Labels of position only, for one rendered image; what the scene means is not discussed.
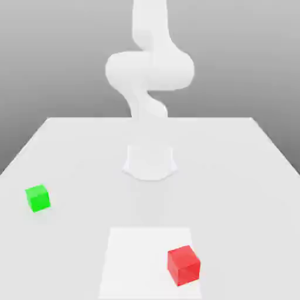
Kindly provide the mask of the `small red cube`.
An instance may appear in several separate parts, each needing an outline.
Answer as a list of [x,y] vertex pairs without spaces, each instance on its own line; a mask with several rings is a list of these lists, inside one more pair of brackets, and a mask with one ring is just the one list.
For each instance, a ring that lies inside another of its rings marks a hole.
[[167,269],[178,287],[198,280],[200,266],[201,262],[190,245],[168,251]]

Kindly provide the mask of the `small green cube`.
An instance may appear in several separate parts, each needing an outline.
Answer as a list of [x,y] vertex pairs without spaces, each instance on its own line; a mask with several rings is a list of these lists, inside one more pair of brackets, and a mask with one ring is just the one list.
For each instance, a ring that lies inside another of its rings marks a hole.
[[44,185],[37,185],[25,190],[28,205],[36,213],[51,206],[49,193]]

